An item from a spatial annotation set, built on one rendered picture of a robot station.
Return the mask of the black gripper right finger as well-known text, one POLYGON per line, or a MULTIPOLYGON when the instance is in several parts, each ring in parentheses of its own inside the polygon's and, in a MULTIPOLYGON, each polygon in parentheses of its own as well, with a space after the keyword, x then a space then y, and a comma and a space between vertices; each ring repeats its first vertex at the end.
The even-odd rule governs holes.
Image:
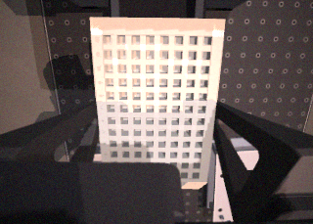
POLYGON ((253 221, 273 197, 313 194, 313 135, 217 101, 213 139, 233 221, 253 221), (257 149, 251 173, 224 123, 257 149))

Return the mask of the dark grey perforated base plate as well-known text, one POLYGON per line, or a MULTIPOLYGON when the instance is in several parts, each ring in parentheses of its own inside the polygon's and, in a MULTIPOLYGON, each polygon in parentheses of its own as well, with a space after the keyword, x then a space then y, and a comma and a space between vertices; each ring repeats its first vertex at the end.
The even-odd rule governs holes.
MULTIPOLYGON (((69 0, 40 0, 58 113, 96 100, 90 18, 69 0)), ((225 21, 217 101, 305 133, 313 103, 313 0, 247 0, 225 21)), ((182 189, 185 222, 212 222, 207 183, 182 189)))

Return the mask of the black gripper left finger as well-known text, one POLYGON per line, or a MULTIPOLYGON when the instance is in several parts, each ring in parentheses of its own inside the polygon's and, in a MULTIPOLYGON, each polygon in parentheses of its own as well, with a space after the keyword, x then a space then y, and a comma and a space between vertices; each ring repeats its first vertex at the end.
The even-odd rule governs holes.
POLYGON ((57 147, 88 123, 70 161, 93 161, 100 129, 96 100, 0 135, 0 158, 18 161, 55 161, 57 147))

